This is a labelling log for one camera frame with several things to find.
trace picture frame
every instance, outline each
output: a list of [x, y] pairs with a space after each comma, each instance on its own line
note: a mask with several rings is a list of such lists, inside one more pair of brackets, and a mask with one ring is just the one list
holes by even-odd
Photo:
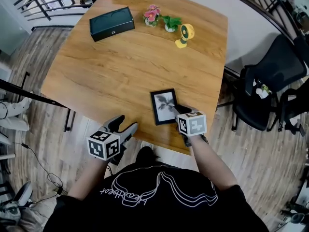
[[175, 123], [173, 106], [177, 105], [175, 90], [173, 88], [150, 92], [156, 125]]

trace wooden table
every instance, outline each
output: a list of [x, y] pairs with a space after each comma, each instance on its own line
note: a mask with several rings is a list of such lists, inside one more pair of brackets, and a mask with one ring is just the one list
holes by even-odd
[[[163, 21], [146, 26], [150, 4], [163, 15], [190, 23], [195, 37], [178, 49], [180, 32], [168, 33]], [[135, 29], [94, 42], [89, 19], [129, 6]], [[176, 124], [155, 125], [149, 92], [174, 88], [179, 104], [206, 113], [211, 128], [225, 64], [227, 18], [188, 0], [97, 0], [59, 50], [42, 87], [47, 97], [100, 123], [124, 114], [120, 129], [137, 121], [135, 137], [189, 153]]]

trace potted flower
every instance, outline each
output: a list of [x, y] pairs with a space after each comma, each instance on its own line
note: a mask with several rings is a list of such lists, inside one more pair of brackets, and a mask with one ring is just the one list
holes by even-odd
[[178, 25], [182, 24], [181, 18], [172, 18], [168, 15], [163, 16], [162, 18], [165, 22], [165, 30], [170, 33], [173, 33], [178, 29]]
[[160, 18], [160, 9], [154, 4], [150, 5], [148, 11], [144, 13], [145, 24], [151, 27], [158, 25]]

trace black picture frame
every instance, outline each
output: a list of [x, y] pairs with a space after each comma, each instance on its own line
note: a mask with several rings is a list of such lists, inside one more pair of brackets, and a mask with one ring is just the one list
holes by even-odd
[[158, 125], [164, 125], [164, 124], [171, 124], [171, 123], [175, 123], [176, 122], [176, 119], [169, 119], [169, 120], [159, 121], [159, 117], [158, 117], [158, 113], [157, 113], [157, 109], [156, 109], [156, 105], [155, 105], [155, 95], [165, 94], [165, 93], [172, 93], [173, 100], [174, 100], [174, 105], [176, 106], [177, 105], [177, 99], [176, 99], [175, 90], [173, 88], [150, 92], [151, 102], [152, 102], [152, 105], [153, 105], [153, 111], [154, 111], [154, 117], [155, 117], [154, 118], [155, 119], [155, 124], [157, 126]]

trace forearm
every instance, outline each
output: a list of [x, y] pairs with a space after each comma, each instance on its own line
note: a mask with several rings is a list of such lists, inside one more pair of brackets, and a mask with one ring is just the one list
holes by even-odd
[[219, 190], [237, 185], [232, 171], [200, 136], [190, 137], [189, 140], [201, 174], [208, 177]]
[[70, 189], [68, 196], [83, 200], [88, 193], [104, 178], [108, 161], [91, 159], [81, 177]]

